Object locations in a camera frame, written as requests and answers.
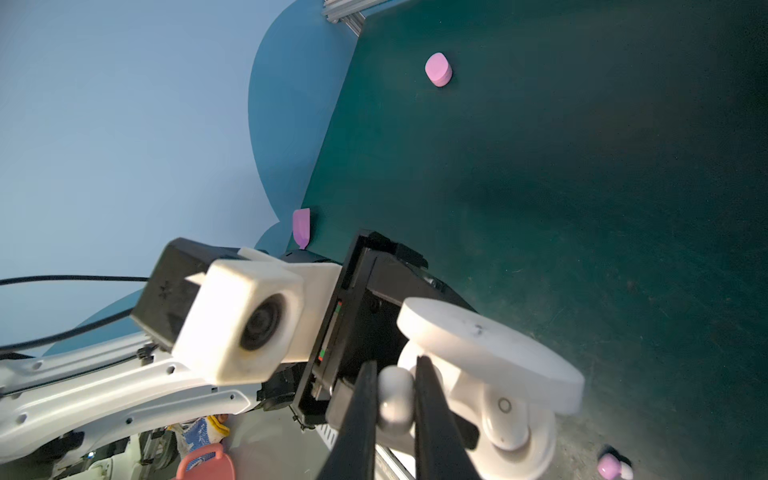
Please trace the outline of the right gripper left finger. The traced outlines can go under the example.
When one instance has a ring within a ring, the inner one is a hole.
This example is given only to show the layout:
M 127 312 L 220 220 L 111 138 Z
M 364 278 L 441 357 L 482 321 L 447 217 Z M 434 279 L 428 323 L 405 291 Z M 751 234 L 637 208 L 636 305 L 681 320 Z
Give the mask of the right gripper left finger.
M 318 479 L 374 478 L 378 417 L 377 363 L 365 362 L 343 418 L 337 440 Z

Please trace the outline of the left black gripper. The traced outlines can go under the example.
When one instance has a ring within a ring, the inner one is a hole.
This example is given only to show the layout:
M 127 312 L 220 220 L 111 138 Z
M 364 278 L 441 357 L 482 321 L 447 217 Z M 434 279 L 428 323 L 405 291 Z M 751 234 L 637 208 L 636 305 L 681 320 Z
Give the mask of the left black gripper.
M 303 426 L 326 422 L 332 390 L 353 382 L 369 361 L 397 362 L 407 339 L 397 317 L 410 297 L 444 301 L 472 310 L 448 284 L 427 271 L 410 247 L 370 230 L 357 232 L 348 250 L 310 350 L 291 410 Z

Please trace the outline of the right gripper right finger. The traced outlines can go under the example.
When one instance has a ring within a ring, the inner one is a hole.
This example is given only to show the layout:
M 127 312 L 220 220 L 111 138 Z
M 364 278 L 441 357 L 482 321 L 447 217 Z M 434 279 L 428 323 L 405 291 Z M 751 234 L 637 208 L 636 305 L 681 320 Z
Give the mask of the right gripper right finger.
M 416 478 L 478 480 L 480 476 L 462 444 L 436 370 L 427 356 L 417 359 L 415 398 Z

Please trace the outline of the white earbud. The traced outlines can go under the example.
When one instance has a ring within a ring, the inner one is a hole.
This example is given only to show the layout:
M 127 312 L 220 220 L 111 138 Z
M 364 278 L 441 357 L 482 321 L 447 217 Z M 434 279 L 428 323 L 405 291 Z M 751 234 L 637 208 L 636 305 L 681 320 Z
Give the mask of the white earbud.
M 414 422 L 414 377 L 409 370 L 398 366 L 383 368 L 377 380 L 378 427 L 386 434 L 399 436 L 408 433 Z

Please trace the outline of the white earbud charging case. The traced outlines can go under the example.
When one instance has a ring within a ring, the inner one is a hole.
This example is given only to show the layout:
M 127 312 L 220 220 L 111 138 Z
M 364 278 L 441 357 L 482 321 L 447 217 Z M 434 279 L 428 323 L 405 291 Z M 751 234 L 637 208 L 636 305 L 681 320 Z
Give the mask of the white earbud charging case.
M 585 378 L 548 347 L 503 324 L 439 300 L 404 301 L 407 338 L 398 365 L 430 358 L 453 417 L 478 438 L 466 448 L 483 479 L 537 479 L 555 453 L 556 418 L 579 412 Z

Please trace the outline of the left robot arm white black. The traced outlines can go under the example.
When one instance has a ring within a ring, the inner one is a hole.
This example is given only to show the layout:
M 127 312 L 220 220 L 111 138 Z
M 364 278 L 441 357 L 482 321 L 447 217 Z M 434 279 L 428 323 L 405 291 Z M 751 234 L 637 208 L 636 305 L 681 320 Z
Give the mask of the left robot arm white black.
M 464 300 L 409 247 L 372 231 L 343 264 L 293 251 L 213 247 L 179 238 L 164 249 L 131 319 L 140 335 L 47 359 L 1 364 L 1 459 L 24 457 L 89 422 L 195 387 L 265 385 L 302 375 L 291 406 L 321 425 L 338 381 L 396 362 L 403 302 Z

